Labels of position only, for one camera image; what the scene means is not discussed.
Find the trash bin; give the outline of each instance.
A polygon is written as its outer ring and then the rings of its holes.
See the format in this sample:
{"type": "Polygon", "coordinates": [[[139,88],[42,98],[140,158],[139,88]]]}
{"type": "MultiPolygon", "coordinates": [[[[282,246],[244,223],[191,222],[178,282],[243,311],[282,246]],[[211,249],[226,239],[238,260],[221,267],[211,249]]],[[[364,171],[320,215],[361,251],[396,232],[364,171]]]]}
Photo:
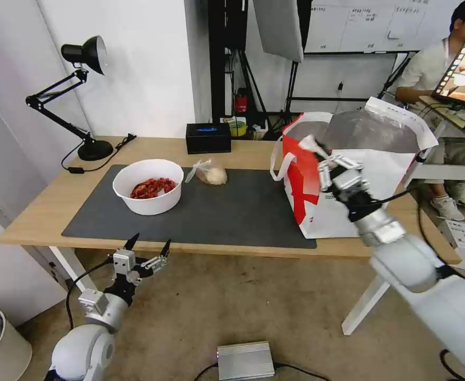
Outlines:
{"type": "Polygon", "coordinates": [[[0,381],[17,381],[31,361],[31,344],[9,323],[0,311],[0,381]]]}

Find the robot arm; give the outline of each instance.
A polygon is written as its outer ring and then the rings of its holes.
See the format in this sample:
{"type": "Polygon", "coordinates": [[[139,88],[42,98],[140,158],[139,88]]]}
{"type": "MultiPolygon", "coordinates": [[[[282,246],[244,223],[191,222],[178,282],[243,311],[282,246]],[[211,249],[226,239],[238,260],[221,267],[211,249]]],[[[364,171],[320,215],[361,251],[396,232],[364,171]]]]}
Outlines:
{"type": "Polygon", "coordinates": [[[347,207],[363,243],[373,247],[372,267],[465,366],[465,278],[371,197],[360,164],[330,155],[311,135],[300,147],[317,156],[321,189],[347,207]]]}
{"type": "Polygon", "coordinates": [[[56,344],[52,365],[45,381],[99,381],[114,355],[114,336],[125,310],[132,304],[136,287],[167,264],[169,240],[160,255],[146,260],[131,250],[139,238],[132,237],[112,256],[115,279],[103,292],[86,289],[79,302],[86,311],[87,324],[72,329],[56,344]]]}

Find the gray desk mat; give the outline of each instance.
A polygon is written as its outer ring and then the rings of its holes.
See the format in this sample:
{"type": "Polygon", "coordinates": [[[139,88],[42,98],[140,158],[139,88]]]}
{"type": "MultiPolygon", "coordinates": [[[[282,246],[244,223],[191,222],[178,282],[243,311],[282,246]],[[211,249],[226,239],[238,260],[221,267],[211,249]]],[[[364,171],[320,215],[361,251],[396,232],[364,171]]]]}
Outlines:
{"type": "Polygon", "coordinates": [[[174,208],[142,216],[112,189],[123,167],[111,166],[63,236],[127,240],[139,232],[141,241],[316,248],[316,240],[305,239],[296,224],[283,185],[266,170],[228,169],[227,184],[221,186],[194,177],[182,184],[174,208]]]}

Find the desk lamp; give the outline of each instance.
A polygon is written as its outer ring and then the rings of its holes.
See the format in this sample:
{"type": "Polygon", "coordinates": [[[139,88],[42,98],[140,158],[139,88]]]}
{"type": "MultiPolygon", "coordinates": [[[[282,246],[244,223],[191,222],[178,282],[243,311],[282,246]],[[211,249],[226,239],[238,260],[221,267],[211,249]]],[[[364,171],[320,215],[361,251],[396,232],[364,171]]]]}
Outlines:
{"type": "Polygon", "coordinates": [[[81,160],[94,161],[104,159],[113,152],[112,145],[109,142],[93,139],[89,131],[74,126],[45,108],[45,105],[53,99],[86,83],[89,71],[83,68],[83,64],[88,65],[95,72],[104,75],[103,69],[107,66],[107,51],[104,40],[100,36],[94,36],[88,39],[82,46],[65,44],[61,47],[61,55],[65,60],[71,62],[77,70],[39,93],[28,96],[26,103],[83,140],[82,146],[77,151],[81,160]],[[73,84],[71,83],[70,86],[63,90],[50,92],[55,87],[73,78],[78,79],[78,81],[73,84]]]}

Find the lamp shade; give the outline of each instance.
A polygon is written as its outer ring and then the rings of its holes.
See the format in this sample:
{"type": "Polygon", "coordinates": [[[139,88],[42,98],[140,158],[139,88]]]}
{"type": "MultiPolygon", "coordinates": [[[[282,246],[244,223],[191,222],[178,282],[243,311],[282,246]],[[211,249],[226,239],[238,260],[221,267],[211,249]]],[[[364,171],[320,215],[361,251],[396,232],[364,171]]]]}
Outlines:
{"type": "Polygon", "coordinates": [[[82,45],[65,44],[61,47],[61,55],[68,62],[86,64],[102,75],[107,66],[107,51],[100,36],[91,37],[82,45]]]}

